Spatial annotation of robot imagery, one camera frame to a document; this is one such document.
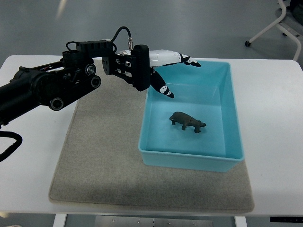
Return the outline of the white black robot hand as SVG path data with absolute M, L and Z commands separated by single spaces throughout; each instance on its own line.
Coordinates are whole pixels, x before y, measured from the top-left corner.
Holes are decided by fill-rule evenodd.
M 174 98 L 174 94 L 155 68 L 177 63 L 198 68 L 201 66 L 196 59 L 188 55 L 170 50 L 150 51 L 143 45 L 136 45 L 132 50 L 116 53 L 110 62 L 110 73 L 122 78 L 138 91 L 152 87 L 169 98 Z

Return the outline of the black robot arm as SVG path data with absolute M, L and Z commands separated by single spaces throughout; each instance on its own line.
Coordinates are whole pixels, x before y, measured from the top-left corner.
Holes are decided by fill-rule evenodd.
M 32 109 L 44 105 L 59 111 L 101 85 L 94 58 L 103 60 L 107 75 L 115 75 L 138 91 L 150 84 L 149 48 L 136 45 L 130 54 L 116 53 L 111 41 L 76 42 L 75 50 L 62 59 L 33 68 L 20 67 L 10 82 L 0 88 L 0 123 L 7 125 Z

